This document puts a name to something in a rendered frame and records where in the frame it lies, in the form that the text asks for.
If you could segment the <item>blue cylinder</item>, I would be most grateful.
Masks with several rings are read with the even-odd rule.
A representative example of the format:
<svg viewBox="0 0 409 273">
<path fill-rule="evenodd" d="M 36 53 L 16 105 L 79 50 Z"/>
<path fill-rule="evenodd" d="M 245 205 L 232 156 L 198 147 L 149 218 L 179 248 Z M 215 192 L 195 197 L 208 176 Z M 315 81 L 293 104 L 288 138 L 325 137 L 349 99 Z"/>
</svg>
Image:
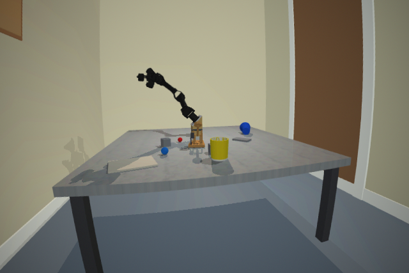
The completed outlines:
<svg viewBox="0 0 409 273">
<path fill-rule="evenodd" d="M 244 135 L 247 135 L 250 132 L 250 125 L 247 122 L 244 122 L 240 125 L 240 130 Z"/>
</svg>

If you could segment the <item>yellow mug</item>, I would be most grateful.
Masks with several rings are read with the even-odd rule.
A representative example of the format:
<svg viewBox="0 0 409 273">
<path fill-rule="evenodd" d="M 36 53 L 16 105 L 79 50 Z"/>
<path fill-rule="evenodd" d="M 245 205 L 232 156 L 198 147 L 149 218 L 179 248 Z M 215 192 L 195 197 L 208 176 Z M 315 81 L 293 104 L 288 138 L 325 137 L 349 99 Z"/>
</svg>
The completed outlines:
<svg viewBox="0 0 409 273">
<path fill-rule="evenodd" d="M 210 138 L 211 159 L 224 161 L 228 159 L 229 139 L 226 137 Z"/>
</svg>

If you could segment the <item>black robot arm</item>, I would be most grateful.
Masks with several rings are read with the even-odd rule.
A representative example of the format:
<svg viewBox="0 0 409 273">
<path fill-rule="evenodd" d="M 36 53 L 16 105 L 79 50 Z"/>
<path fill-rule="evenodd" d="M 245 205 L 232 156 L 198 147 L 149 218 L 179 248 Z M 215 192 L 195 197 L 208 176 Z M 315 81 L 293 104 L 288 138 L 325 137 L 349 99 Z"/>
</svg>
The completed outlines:
<svg viewBox="0 0 409 273">
<path fill-rule="evenodd" d="M 151 68 L 148 68 L 147 71 L 146 71 L 146 73 L 147 73 L 147 74 L 156 74 Z M 157 74 L 159 74 L 159 73 L 157 73 Z M 165 88 L 167 88 L 168 90 L 170 90 L 171 93 L 173 94 L 174 98 L 181 104 L 181 107 L 182 107 L 182 108 L 181 108 L 182 115 L 183 115 L 184 117 L 186 117 L 187 119 L 190 118 L 190 119 L 193 121 L 193 123 L 196 122 L 196 120 L 199 118 L 199 116 L 197 116 L 197 115 L 194 113 L 195 110 L 194 110 L 193 108 L 189 107 L 189 106 L 186 104 L 186 102 L 185 102 L 185 95 L 184 95 L 181 91 L 179 91 L 180 94 L 179 94 L 177 97 L 175 97 L 175 93 L 176 93 L 178 90 L 177 90 L 176 88 L 172 87 L 170 84 L 168 84 L 168 83 L 165 81 L 164 77 L 163 77 L 161 74 L 159 74 L 159 76 L 158 76 L 158 82 L 148 81 L 148 82 L 146 83 L 146 87 L 153 88 L 154 83 L 157 83 L 157 84 L 159 84 L 160 86 L 164 86 Z"/>
</svg>

